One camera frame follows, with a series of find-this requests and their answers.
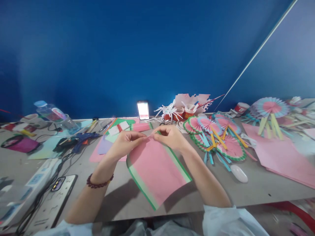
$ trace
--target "phone screen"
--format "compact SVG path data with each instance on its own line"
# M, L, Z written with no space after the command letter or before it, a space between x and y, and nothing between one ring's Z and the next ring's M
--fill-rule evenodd
M148 101L138 101L138 112L140 120L148 120L149 119L149 104Z

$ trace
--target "bottle cap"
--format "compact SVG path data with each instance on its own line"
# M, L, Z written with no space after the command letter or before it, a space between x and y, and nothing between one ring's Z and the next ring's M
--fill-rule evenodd
M37 101L37 102L34 103L34 105L37 106L37 107L44 107L44 106L47 105L47 102L45 102L45 101Z

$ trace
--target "person's right hand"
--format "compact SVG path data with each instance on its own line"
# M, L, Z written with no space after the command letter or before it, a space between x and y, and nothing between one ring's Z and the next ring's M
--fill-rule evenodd
M162 135L156 134L156 131L160 131ZM175 125L159 126L153 130L153 133L155 133L153 138L156 141L162 142L171 149L175 149L181 153L189 149L194 149Z

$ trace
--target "dark red bead bracelet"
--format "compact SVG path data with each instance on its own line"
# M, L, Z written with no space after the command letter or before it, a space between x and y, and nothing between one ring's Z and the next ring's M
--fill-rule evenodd
M114 178L114 174L112 175L112 177L108 180L108 181L106 181L105 183L103 183L103 184L94 184L94 183L91 183L91 176L92 176L92 174L88 177L88 179L86 180L86 184L89 186L89 187L91 187L91 188L101 188L101 187L104 187L104 186L106 186L106 185L108 185L112 180L113 180L113 178Z

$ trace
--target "white sleeve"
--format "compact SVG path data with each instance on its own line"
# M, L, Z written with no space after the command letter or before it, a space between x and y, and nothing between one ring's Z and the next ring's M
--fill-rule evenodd
M71 236L92 236L93 223L84 225L68 224L64 220L56 227L45 231L40 231L34 236L56 236L56 235L71 235Z
M204 205L202 228L205 236L268 235L264 228L246 209L237 209L235 206L231 208L218 208Z

